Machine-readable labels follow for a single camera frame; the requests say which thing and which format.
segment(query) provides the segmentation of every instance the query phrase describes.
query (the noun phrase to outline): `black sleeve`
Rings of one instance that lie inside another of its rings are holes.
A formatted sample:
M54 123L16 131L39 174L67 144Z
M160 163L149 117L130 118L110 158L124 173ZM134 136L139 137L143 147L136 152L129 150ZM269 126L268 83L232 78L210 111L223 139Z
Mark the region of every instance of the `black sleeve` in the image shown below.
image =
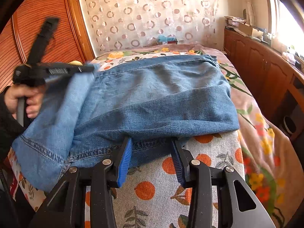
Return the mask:
M3 161L9 153L14 139L24 132L24 128L13 118L4 102L6 87L0 94L0 160Z

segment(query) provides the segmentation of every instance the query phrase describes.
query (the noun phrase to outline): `denim fabric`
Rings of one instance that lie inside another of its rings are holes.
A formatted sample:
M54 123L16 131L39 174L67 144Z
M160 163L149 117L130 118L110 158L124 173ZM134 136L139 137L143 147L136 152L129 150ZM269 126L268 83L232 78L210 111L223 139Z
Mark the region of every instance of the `denim fabric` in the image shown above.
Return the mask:
M149 58L53 83L13 143L23 175L50 191L70 166L91 167L132 136L131 166L169 153L168 137L239 128L230 86L209 55Z

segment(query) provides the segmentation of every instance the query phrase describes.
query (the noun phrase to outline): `yellow flower print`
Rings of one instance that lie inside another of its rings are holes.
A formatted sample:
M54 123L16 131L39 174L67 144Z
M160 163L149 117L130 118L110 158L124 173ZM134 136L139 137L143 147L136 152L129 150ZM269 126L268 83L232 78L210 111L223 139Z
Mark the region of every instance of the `yellow flower print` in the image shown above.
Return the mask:
M286 183L286 180L284 178L278 178L277 179L278 186L284 188L285 187L285 183Z
M162 52L169 52L169 48L162 48Z
M249 183L251 185L252 190L256 190L259 187L262 187L262 181L263 181L264 175L262 173L252 173L249 178Z
M263 124L265 124L265 120L264 120L264 118L263 118L263 116L262 116L261 113L255 114L255 120L256 120L257 122L262 122Z
M122 51L118 51L118 52L110 53L108 58L121 58L123 56L124 56L124 53Z
M261 141L261 146L264 150L264 154L269 155L272 153L272 141L264 137Z
M277 203L278 204L282 204L284 202L284 193L279 194L278 198L277 198Z
M272 128L267 129L267 133L271 138L275 137L275 133L273 132Z

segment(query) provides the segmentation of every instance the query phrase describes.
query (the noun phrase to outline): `black strap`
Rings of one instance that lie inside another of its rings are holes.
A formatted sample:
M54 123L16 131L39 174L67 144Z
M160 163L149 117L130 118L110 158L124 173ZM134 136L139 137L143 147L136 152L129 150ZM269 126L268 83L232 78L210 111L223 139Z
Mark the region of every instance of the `black strap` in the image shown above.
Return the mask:
M58 22L59 18L46 18L27 58L28 65L37 66L37 63L41 62L41 59L44 55L47 45L49 44L53 32L57 29Z

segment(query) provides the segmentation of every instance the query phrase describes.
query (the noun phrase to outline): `jeans seam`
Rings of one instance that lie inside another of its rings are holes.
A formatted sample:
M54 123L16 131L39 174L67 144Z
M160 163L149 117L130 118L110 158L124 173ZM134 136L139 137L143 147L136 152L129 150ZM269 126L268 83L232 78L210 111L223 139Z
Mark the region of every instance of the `jeans seam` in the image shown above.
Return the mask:
M33 142L29 139L27 139L26 137L24 137L24 135L20 135L20 139L31 149L37 151L38 153L40 153L42 156L45 156L46 158L53 160L57 163L64 163L64 160L57 154L51 152L49 149L45 148L44 146L38 144L37 142Z
M148 149L148 148L164 145L166 143L167 143L166 138L164 138L163 140L160 140L158 138L158 139L153 139L153 140L140 141L140 142L134 143L134 148L136 148L136 149L133 149L133 152L137 152L137 151L145 150L145 149ZM108 148L95 149L95 150L88 151L88 152L85 152L85 153L77 154L75 156L69 157L65 161L65 164L70 164L70 163L74 163L78 160L84 160L84 159L89 159L89 158L98 157L98 156L111 155L112 150L118 149L119 147L120 146L111 146L111 147L108 147Z
M197 61L200 61L201 59L197 59L197 60L191 60L191 61L183 61L183 62L177 62L177 63L190 63L190 62L197 62ZM117 72L117 73L113 73L113 74L105 74L105 75L101 75L101 76L97 76L96 78L102 78L102 77L105 77L105 76L110 76L110 75L115 75L115 74L122 74L122 73L127 73L127 72L130 72L130 71L135 71L135 70L139 70L139 69L146 69L146 68L151 68L151 67L155 67L157 65L160 65L160 64L172 64L171 62L169 63L158 63L158 64L155 64L155 65L151 65L151 66L147 66L147 67L142 67L142 68L136 68L136 69L131 69L131 70L126 70L126 71L122 71L122 72Z

